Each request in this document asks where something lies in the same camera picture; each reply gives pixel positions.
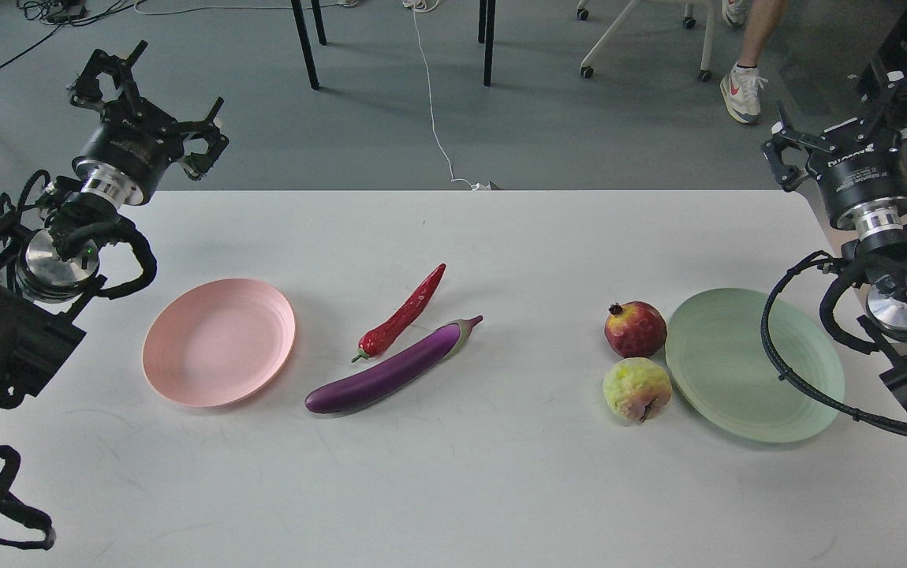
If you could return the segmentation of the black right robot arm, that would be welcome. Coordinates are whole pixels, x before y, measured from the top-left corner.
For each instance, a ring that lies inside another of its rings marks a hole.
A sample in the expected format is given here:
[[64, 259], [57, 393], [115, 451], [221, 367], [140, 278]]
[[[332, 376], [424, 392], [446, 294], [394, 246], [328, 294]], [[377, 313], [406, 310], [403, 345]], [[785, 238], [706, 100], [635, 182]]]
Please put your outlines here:
[[819, 303], [819, 320], [829, 337], [858, 353], [880, 352], [890, 369], [880, 375], [907, 413], [907, 75], [873, 62], [875, 93], [864, 97], [864, 113], [823, 130], [804, 133], [778, 106], [778, 121], [761, 144], [768, 169], [786, 192], [804, 181], [817, 184], [832, 229], [853, 231], [840, 256], [818, 251], [792, 266], [774, 285], [761, 310], [760, 337], [768, 362], [785, 381], [814, 402], [857, 423], [907, 438], [907, 423], [836, 402], [811, 385], [782, 358], [771, 337], [771, 312], [778, 295], [803, 270], [834, 275]]

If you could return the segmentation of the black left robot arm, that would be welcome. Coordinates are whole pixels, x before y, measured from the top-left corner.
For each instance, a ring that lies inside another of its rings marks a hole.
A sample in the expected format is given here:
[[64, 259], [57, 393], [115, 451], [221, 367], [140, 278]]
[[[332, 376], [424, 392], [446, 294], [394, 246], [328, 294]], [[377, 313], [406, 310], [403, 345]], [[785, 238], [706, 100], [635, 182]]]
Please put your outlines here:
[[[222, 98], [205, 118], [179, 120], [140, 93], [133, 66], [146, 49], [94, 50], [69, 86], [73, 107], [99, 116], [72, 176], [39, 170], [17, 199], [0, 195], [0, 409], [49, 384], [85, 338], [75, 319], [90, 301], [154, 282], [150, 242], [121, 208], [147, 204], [172, 165], [200, 180], [229, 145], [217, 121]], [[0, 445], [0, 545], [50, 549], [50, 515], [13, 494], [20, 467], [20, 453]]]

